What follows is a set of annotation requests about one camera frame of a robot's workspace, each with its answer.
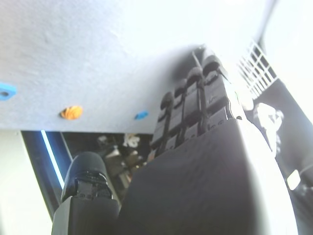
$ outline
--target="robotic hand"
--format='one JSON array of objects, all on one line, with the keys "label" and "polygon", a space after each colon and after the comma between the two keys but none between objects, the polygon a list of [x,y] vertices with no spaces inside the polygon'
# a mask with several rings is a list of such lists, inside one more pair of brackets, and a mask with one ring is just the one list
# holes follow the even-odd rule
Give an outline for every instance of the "robotic hand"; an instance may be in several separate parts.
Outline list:
[{"label": "robotic hand", "polygon": [[215,55],[167,93],[150,162],[119,212],[99,156],[76,157],[53,235],[296,235],[289,194],[259,130],[246,120]]}]

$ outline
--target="blue light strip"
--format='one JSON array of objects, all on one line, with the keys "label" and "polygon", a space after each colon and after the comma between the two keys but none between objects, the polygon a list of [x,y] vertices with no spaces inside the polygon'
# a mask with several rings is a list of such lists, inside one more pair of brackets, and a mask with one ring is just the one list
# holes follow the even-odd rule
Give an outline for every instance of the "blue light strip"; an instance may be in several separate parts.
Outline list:
[{"label": "blue light strip", "polygon": [[64,180],[62,178],[62,175],[61,175],[60,169],[58,167],[57,161],[55,160],[54,154],[52,152],[51,145],[49,143],[47,134],[45,133],[44,130],[41,130],[41,134],[43,136],[43,139],[44,139],[44,142],[45,142],[45,146],[47,147],[48,154],[49,154],[49,157],[51,159],[54,171],[55,171],[55,173],[56,173],[56,175],[58,177],[58,180],[60,182],[61,188],[63,189],[64,188]]}]

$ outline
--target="white cable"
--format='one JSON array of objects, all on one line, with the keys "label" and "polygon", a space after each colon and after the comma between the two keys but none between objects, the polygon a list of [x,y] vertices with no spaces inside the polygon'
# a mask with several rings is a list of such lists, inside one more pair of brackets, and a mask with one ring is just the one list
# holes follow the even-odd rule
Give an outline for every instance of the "white cable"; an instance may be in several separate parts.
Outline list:
[{"label": "white cable", "polygon": [[61,188],[63,189],[64,188],[64,180],[62,178],[62,175],[61,175],[60,169],[58,167],[57,161],[55,160],[55,157],[54,157],[53,151],[51,149],[51,145],[49,143],[47,134],[45,133],[44,130],[41,130],[41,134],[43,136],[43,139],[44,139],[44,142],[45,142],[45,146],[46,146],[46,148],[48,150],[48,154],[49,154],[49,157],[51,159],[54,171],[55,171],[55,173],[56,173],[56,175],[58,177],[58,180],[60,182]]}]

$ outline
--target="white wire basket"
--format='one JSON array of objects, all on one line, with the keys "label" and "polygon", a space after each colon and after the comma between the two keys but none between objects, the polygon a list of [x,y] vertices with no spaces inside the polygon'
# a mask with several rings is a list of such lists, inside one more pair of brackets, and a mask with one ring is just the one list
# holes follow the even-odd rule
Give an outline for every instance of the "white wire basket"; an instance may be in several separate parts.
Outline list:
[{"label": "white wire basket", "polygon": [[277,75],[266,56],[253,40],[237,65],[253,99],[258,98],[277,80]]}]

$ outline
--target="blue block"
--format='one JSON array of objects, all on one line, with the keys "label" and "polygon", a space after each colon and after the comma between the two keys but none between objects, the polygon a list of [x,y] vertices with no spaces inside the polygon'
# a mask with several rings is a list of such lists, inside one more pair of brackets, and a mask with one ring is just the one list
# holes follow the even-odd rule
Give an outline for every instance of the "blue block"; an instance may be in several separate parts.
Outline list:
[{"label": "blue block", "polygon": [[135,120],[144,119],[147,115],[149,115],[148,111],[142,111],[135,116]]},{"label": "blue block", "polygon": [[0,100],[8,100],[17,93],[14,86],[0,83]]}]

